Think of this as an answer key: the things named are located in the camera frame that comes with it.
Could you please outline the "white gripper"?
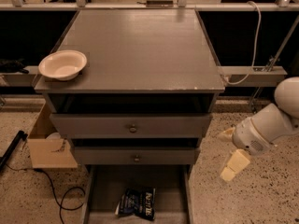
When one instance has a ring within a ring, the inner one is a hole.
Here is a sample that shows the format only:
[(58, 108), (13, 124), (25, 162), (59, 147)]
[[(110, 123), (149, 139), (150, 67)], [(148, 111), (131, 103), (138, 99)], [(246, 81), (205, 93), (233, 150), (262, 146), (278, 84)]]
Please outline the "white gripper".
[(230, 154), (221, 169), (220, 178), (226, 182), (232, 181), (250, 164), (251, 156), (265, 153), (272, 148), (276, 139), (286, 135), (294, 135), (294, 117), (274, 104), (219, 133), (218, 138), (222, 142), (232, 141), (241, 148)]

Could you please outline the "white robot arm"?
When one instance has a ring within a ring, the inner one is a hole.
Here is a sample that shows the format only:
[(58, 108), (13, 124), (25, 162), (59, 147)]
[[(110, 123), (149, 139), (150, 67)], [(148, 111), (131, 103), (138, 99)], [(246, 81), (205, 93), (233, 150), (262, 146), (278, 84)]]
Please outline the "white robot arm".
[(223, 181), (233, 180), (253, 156), (271, 149), (276, 139), (299, 134), (299, 77), (281, 81), (274, 98), (274, 103), (219, 134), (221, 141), (232, 142), (236, 147), (221, 169)]

